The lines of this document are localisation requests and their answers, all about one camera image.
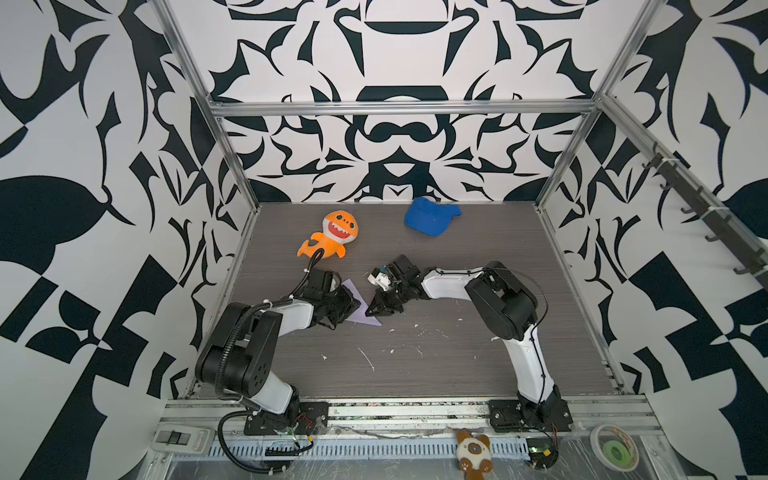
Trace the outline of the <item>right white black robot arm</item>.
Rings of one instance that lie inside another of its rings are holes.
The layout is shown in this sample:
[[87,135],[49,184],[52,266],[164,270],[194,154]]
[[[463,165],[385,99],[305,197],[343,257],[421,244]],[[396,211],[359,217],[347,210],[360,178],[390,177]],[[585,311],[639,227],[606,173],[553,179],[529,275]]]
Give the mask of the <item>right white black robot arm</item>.
[[517,380],[518,397],[539,406],[555,390],[539,347],[538,298],[519,274],[499,261],[483,267],[419,269],[398,256],[367,276],[375,286],[366,314],[402,313],[411,300],[452,299],[472,303],[486,327],[504,342]]

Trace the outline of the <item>lilac square paper sheet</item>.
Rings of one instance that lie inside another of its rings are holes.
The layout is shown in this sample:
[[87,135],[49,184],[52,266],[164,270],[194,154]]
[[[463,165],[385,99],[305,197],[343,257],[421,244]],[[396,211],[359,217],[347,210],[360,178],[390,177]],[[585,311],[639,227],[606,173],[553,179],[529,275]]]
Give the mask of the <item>lilac square paper sheet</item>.
[[366,314],[369,305],[364,300],[363,296],[360,294],[354,283],[350,279],[347,279],[342,282],[342,285],[345,286],[350,291],[353,298],[360,303],[358,308],[354,310],[347,318],[347,321],[357,324],[381,327],[382,323],[375,316],[368,316]]

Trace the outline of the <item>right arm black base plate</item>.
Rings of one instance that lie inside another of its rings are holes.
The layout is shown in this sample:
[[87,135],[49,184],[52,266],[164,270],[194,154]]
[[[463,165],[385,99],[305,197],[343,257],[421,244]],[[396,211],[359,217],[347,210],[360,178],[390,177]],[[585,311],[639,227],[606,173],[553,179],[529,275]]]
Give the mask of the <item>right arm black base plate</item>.
[[543,402],[528,399],[490,400],[489,423],[497,433],[527,430],[568,432],[573,418],[568,404],[555,391]]

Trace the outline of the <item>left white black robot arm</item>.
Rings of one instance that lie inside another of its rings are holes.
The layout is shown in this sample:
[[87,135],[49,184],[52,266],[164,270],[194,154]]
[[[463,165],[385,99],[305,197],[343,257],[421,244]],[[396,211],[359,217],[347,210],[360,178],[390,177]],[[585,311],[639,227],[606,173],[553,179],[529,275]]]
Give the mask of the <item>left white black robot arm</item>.
[[298,288],[258,305],[226,306],[195,365],[195,379],[252,412],[287,423],[299,416],[298,389],[272,364],[280,337],[313,326],[336,328],[361,306],[332,271],[307,271]]

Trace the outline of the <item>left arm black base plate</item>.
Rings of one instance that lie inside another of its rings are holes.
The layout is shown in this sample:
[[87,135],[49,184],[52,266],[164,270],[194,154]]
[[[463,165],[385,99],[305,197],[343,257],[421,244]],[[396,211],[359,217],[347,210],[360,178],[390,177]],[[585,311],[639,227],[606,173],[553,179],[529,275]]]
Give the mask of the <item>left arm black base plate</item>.
[[292,433],[312,435],[326,427],[330,404],[322,401],[293,399],[282,414],[260,411],[250,412],[245,421],[246,436],[267,436]]

